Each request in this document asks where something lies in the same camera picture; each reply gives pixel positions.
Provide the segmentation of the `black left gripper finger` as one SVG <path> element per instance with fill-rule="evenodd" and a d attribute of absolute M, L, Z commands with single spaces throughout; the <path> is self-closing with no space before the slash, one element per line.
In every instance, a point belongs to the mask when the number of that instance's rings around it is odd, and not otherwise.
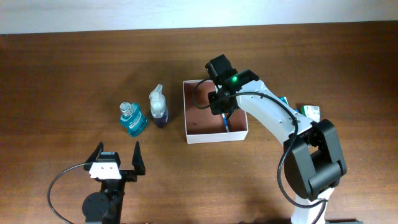
<path fill-rule="evenodd" d="M 86 163 L 95 162 L 98 159 L 99 155 L 103 152 L 103 149 L 104 149 L 104 144 L 103 142 L 100 141 L 96 149 L 91 153 L 91 155 L 87 158 L 85 162 Z"/>
<path fill-rule="evenodd" d="M 146 167 L 145 167 L 142 155 L 141 155 L 141 148 L 140 148 L 139 141 L 137 141 L 134 146 L 132 165 L 134 167 L 134 172 L 136 175 L 145 175 L 146 174 Z"/>

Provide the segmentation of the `blue and white toothbrush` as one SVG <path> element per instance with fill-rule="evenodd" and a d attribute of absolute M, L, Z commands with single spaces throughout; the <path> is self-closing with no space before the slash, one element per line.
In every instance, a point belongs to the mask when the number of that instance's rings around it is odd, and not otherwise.
<path fill-rule="evenodd" d="M 228 133 L 228 132 L 229 132 L 228 120 L 226 119 L 226 116 L 225 116 L 224 113 L 222 113 L 221 116 L 222 116 L 222 118 L 223 118 L 225 130 L 226 130 L 226 132 Z"/>

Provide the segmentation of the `Colgate toothpaste tube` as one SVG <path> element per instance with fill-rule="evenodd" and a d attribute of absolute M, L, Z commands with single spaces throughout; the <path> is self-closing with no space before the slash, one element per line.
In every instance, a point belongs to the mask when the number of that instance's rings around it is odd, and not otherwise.
<path fill-rule="evenodd" d="M 280 97 L 279 99 L 280 99 L 281 101 L 283 101 L 286 105 L 289 104 L 288 101 L 287 101 L 287 98 L 286 98 L 285 96 L 282 96 L 282 97 Z"/>

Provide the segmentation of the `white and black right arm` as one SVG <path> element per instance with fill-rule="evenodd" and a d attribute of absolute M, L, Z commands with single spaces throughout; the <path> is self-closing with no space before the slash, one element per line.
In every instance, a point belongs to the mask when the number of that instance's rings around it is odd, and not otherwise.
<path fill-rule="evenodd" d="M 205 65 L 216 90 L 208 94 L 213 115 L 241 109 L 254 116 L 281 143 L 277 183 L 294 205 L 292 223 L 325 223 L 329 198 L 347 166 L 335 125 L 314 121 L 275 96 L 251 70 L 238 72 L 225 55 Z"/>

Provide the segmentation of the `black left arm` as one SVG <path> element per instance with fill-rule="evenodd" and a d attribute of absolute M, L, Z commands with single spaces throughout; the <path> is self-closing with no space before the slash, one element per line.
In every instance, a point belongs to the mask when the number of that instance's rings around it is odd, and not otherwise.
<path fill-rule="evenodd" d="M 100 142 L 86 160 L 84 170 L 92 179 L 101 184 L 98 192 L 89 194 L 83 202 L 82 212 L 86 223 L 120 223 L 125 195 L 125 185 L 136 182 L 146 174 L 139 142 L 134 146 L 132 169 L 120 168 L 121 160 L 117 152 L 106 152 Z"/>

